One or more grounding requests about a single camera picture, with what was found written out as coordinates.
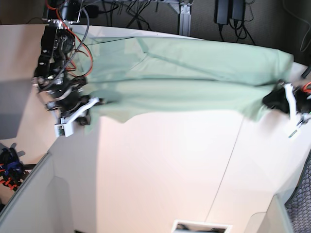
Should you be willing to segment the grey partition panel left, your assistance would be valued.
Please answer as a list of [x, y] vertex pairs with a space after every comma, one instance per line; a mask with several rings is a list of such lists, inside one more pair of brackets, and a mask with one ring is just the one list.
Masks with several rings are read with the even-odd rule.
[[0, 213], [2, 233], [74, 232], [69, 184], [47, 153]]

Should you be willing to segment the grey partition panel right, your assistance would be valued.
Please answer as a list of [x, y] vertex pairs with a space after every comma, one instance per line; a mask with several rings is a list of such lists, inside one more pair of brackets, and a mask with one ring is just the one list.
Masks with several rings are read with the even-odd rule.
[[245, 233], [293, 233], [288, 213], [279, 195], [274, 195], [266, 212], [253, 214]]

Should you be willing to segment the aluminium frame post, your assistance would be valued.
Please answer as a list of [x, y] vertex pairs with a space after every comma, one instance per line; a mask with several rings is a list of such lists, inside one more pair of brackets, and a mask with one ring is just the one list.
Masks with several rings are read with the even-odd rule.
[[179, 3], [179, 35], [190, 36], [192, 0], [181, 0]]

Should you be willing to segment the light green polo T-shirt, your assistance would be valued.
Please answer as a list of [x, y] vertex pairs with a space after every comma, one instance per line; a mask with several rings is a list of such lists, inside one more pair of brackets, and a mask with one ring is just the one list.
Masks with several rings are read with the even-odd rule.
[[120, 123], [146, 113], [232, 110], [252, 121], [262, 99], [286, 82], [293, 55], [281, 50], [178, 37], [87, 37], [93, 70], [83, 93], [106, 100], [90, 110]]

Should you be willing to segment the grey partition panel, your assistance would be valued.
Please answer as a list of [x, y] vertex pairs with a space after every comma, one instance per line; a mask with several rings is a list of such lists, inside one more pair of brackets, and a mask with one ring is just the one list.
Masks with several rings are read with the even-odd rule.
[[69, 184], [47, 153], [0, 213], [2, 233], [74, 232]]
[[245, 233], [293, 233], [288, 213], [279, 195], [274, 195], [266, 212], [253, 214]]

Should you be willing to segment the grey mesh chair seat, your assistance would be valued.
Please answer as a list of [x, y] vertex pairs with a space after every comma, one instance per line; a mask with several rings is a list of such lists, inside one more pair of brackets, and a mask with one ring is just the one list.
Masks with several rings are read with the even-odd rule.
[[298, 185], [285, 207], [295, 233], [311, 232], [311, 157], [302, 170]]

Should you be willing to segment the black power adapter brick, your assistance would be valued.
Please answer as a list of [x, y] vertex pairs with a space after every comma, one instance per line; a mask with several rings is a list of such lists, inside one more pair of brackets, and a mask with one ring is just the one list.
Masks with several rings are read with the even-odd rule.
[[215, 0], [214, 22], [227, 25], [229, 22], [230, 0]]
[[245, 0], [232, 0], [232, 13], [231, 18], [233, 20], [244, 20], [245, 14]]

